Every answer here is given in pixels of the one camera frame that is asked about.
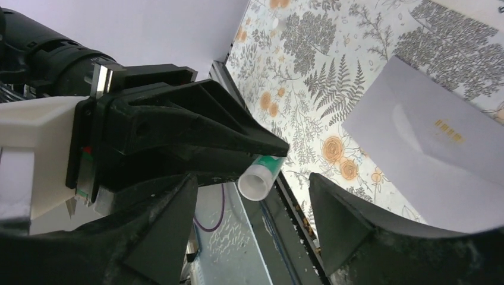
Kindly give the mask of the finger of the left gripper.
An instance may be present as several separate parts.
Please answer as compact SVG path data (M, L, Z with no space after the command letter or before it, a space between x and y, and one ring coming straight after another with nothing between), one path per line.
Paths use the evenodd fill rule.
M103 96L101 141L122 154L191 145L285 157L287 142L262 127L218 82L156 83Z
M233 182L258 157L258 154L217 148L147 150L121 156L99 184L119 193L172 189L186 176L197 178L203 186Z

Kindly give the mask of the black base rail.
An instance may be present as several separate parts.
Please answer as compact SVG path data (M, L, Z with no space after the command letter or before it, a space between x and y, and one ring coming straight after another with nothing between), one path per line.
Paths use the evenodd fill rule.
M262 202L243 198L235 183L216 193L225 194L224 216L215 232L201 234L195 283L330 284L283 176Z

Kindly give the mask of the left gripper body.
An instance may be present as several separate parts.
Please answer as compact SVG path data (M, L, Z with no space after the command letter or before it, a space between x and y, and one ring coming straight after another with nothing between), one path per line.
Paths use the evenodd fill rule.
M180 86L193 83L196 78L196 70L174 64L127 67L111 62L94 63L90 96L75 107L66 186L74 189L76 197L86 205L96 201L99 171L105 161L101 149L107 116L112 102L123 96L124 90L158 83Z

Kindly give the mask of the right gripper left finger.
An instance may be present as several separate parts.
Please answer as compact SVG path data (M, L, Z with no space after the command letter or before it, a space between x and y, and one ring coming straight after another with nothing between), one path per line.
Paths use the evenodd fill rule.
M2 284L178 284L198 182L187 175L155 197L41 235L1 233Z

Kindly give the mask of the small green white bottle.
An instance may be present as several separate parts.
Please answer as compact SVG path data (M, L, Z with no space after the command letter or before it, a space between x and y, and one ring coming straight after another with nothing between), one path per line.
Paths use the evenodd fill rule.
M258 156L239 177L237 188L250 201L265 199L278 177L285 157Z

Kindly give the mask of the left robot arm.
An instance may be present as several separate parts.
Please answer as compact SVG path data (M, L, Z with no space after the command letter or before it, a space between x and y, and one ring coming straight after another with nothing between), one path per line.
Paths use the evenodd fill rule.
M32 207L78 194L111 210L185 175L235 181L289 145L218 82L172 64L122 66L11 9L1 12L1 148L33 153Z

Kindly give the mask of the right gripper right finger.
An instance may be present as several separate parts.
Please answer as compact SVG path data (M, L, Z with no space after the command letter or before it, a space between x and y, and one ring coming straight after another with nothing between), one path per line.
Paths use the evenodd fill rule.
M338 284L502 284L503 229L463 234L408 220L309 176L323 268Z

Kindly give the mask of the floral table cloth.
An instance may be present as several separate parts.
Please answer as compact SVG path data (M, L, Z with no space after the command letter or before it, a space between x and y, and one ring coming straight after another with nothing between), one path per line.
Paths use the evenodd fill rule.
M290 143L283 174L317 235L319 173L403 218L425 219L343 122L398 57L503 126L503 24L462 1L252 1L227 60L246 106Z

